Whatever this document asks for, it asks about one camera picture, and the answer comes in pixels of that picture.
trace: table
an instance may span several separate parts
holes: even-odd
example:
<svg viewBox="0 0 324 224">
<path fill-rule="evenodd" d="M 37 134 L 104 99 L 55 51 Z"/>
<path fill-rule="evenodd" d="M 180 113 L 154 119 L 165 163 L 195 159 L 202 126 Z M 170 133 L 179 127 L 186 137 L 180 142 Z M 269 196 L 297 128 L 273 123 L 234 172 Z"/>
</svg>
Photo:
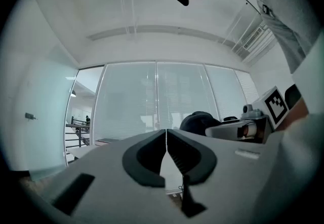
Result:
<svg viewBox="0 0 324 224">
<path fill-rule="evenodd" d="M 87 145 L 87 146 L 76 147 L 76 148 L 67 148 L 66 150 L 75 158 L 81 158 L 85 154 L 89 153 L 91 150 L 97 147 L 98 147 L 97 145 Z"/>
</svg>

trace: window blind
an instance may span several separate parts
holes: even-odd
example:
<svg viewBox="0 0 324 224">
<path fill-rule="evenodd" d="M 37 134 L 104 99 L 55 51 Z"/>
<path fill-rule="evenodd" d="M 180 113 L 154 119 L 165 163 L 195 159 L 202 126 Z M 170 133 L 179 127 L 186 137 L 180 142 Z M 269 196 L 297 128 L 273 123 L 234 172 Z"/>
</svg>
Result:
<svg viewBox="0 0 324 224">
<path fill-rule="evenodd" d="M 179 128 L 195 111 L 206 111 L 215 119 L 218 113 L 203 65 L 157 63 L 158 110 L 161 129 Z"/>
<path fill-rule="evenodd" d="M 240 119 L 246 100 L 234 70 L 210 65 L 206 70 L 222 121 L 229 116 Z"/>
<path fill-rule="evenodd" d="M 237 70 L 235 71 L 235 73 L 237 75 L 239 83 L 242 86 L 247 103 L 252 104 L 256 99 L 259 98 L 259 94 L 250 74 Z"/>
<path fill-rule="evenodd" d="M 154 130 L 155 63 L 107 65 L 94 111 L 94 139 L 124 139 Z"/>
</svg>

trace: white ceiling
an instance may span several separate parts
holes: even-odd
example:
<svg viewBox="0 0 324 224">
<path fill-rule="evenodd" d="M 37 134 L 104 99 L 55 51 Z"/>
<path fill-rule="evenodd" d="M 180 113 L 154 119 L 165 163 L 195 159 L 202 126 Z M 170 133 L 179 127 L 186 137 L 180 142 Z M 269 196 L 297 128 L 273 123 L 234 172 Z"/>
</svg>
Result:
<svg viewBox="0 0 324 224">
<path fill-rule="evenodd" d="M 95 94 L 102 70 L 103 66 L 80 70 L 76 76 L 76 81 Z"/>
<path fill-rule="evenodd" d="M 245 0 L 190 0 L 185 7 L 176 0 L 37 0 L 54 33 L 80 62 L 96 40 L 90 36 L 126 26 L 160 25 L 200 30 L 236 42 L 256 11 Z M 254 21 L 250 34 L 260 23 Z"/>
<path fill-rule="evenodd" d="M 78 81 L 75 81 L 73 90 L 75 91 L 78 98 L 91 100 L 95 98 L 95 94 L 85 86 L 81 85 Z"/>
</svg>

